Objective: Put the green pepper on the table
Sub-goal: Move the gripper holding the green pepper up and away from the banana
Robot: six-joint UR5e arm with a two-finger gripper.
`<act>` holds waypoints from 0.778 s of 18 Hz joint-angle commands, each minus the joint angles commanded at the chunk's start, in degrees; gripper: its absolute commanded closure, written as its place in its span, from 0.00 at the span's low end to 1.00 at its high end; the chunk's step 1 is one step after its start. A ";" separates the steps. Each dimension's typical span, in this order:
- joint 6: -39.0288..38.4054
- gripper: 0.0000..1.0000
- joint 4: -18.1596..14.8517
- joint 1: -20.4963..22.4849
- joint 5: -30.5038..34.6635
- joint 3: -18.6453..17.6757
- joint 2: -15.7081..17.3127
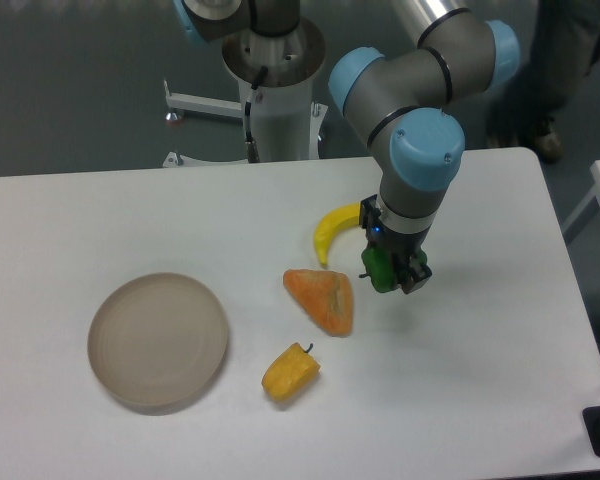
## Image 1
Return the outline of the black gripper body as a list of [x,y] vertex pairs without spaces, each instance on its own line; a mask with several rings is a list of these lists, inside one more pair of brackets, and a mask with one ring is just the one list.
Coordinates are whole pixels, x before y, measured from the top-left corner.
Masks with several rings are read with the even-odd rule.
[[428,217],[402,217],[386,206],[381,196],[370,196],[360,202],[359,226],[365,232],[365,248],[385,249],[391,256],[395,275],[400,275],[409,258],[423,252]]

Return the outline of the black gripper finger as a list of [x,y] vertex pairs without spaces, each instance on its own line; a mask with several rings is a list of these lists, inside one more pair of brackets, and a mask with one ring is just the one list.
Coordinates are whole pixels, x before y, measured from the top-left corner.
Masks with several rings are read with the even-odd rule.
[[432,270],[428,265],[425,252],[417,252],[409,258],[408,264],[400,274],[400,286],[405,295],[423,287],[431,278]]

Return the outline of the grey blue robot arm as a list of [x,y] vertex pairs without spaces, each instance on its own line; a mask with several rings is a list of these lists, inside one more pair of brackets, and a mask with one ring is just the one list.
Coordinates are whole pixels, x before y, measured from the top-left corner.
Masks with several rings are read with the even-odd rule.
[[[414,42],[389,59],[372,47],[344,55],[328,88],[334,104],[379,165],[375,195],[361,201],[365,276],[380,293],[410,293],[431,277],[422,243],[465,150],[452,101],[510,79],[520,62],[514,31],[479,20],[461,1],[396,1]],[[309,155],[312,82],[326,43],[297,1],[177,1],[192,43],[220,40],[240,88],[237,115],[251,163]]]

